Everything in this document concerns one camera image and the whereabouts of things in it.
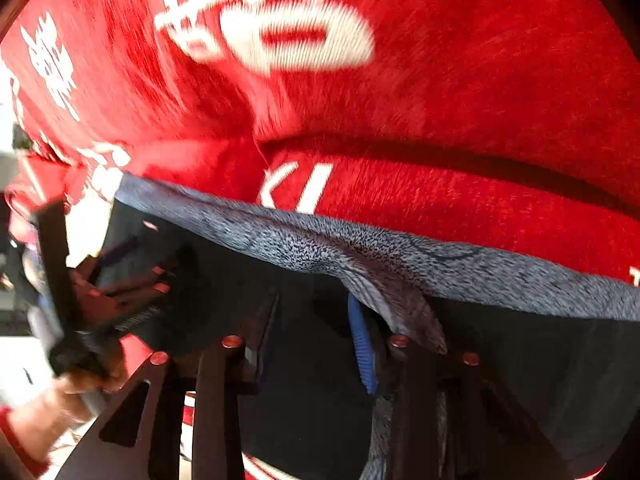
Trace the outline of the operator left hand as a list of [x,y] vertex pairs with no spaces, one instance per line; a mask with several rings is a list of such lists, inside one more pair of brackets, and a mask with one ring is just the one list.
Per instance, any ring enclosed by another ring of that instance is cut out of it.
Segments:
[[83,393],[115,391],[126,382],[128,374],[119,342],[107,352],[104,366],[105,375],[70,370],[55,378],[35,399],[9,410],[8,426],[31,460],[44,463],[50,449],[67,430],[92,417],[92,411],[82,400]]

